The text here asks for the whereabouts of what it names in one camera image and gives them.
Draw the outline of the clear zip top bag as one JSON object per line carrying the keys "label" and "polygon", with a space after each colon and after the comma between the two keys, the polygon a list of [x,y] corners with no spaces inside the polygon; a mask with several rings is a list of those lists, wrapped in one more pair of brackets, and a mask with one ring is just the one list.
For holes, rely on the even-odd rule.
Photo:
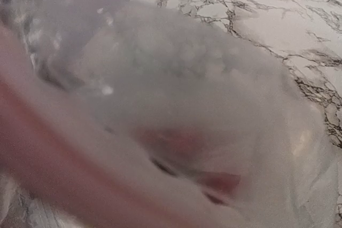
{"label": "clear zip top bag", "polygon": [[241,175],[220,217],[237,227],[332,227],[337,164],[320,112],[271,55],[158,7],[112,0],[1,0],[40,79],[73,97],[129,162],[144,129],[194,130],[195,167]]}

